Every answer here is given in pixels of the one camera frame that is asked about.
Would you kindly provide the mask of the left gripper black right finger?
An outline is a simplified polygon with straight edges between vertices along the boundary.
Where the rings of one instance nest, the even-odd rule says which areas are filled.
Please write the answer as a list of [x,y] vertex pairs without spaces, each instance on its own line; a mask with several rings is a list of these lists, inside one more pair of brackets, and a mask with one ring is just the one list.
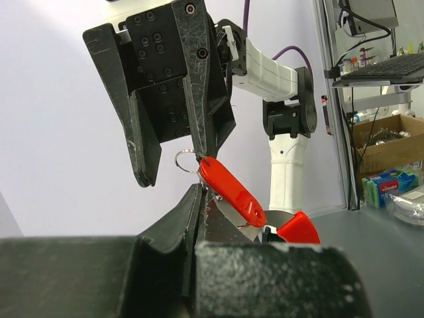
[[196,317],[371,317],[344,252],[313,244],[247,240],[214,208],[195,202]]

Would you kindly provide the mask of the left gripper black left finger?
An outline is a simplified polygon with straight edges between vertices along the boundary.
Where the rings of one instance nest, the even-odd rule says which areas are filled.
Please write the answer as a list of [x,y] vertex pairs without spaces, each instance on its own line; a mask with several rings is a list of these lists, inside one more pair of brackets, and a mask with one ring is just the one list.
[[136,236],[1,241],[2,317],[192,317],[202,188]]

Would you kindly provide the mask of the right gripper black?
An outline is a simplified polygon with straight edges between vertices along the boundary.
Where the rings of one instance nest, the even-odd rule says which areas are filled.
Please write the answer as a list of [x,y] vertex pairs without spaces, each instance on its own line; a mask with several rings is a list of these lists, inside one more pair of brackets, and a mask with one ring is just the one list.
[[160,142],[191,132],[194,150],[215,158],[236,126],[205,2],[171,5],[172,10],[137,11],[121,19],[128,43],[120,43],[110,23],[82,35],[122,124],[141,187],[156,184]]

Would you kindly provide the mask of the small key red cap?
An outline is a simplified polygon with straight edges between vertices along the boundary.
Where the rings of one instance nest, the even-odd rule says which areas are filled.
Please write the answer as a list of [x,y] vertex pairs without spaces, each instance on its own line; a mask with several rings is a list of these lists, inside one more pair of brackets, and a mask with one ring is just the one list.
[[[196,171],[185,169],[178,162],[182,154],[194,154],[199,158]],[[213,193],[213,199],[220,212],[236,228],[245,230],[249,227],[261,229],[266,225],[266,214],[258,200],[236,179],[218,159],[206,156],[192,149],[179,151],[174,158],[178,168],[199,176],[201,182]]]

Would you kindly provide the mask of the metal key holder red handle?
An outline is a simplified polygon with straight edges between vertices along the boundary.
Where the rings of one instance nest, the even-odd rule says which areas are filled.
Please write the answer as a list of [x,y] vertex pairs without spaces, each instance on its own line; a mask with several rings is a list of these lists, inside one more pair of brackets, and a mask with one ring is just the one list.
[[315,225],[303,211],[290,213],[280,210],[266,210],[267,223],[258,228],[249,225],[222,196],[212,195],[212,199],[215,207],[230,222],[232,227],[251,241],[262,244],[271,242],[321,244]]

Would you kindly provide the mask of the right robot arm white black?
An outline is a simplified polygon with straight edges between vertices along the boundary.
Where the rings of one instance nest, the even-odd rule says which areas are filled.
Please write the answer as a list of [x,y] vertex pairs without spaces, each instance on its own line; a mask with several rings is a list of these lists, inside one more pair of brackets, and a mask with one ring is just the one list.
[[271,152],[270,208],[302,208],[307,141],[317,127],[309,66],[283,66],[203,1],[108,1],[83,41],[122,124],[141,187],[156,183],[165,142],[190,136],[216,157],[235,128],[234,88],[262,100]]

